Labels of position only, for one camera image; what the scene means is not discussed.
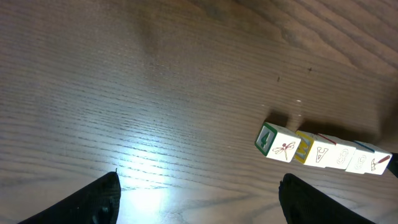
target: wooden table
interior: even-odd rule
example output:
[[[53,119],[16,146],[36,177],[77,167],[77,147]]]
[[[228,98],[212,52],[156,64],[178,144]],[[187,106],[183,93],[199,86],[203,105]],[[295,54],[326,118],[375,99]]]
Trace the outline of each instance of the wooden table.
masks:
[[[118,223],[285,223],[290,172],[378,223],[398,179],[266,159],[291,130],[397,152],[394,0],[3,0],[0,223],[118,168]]]

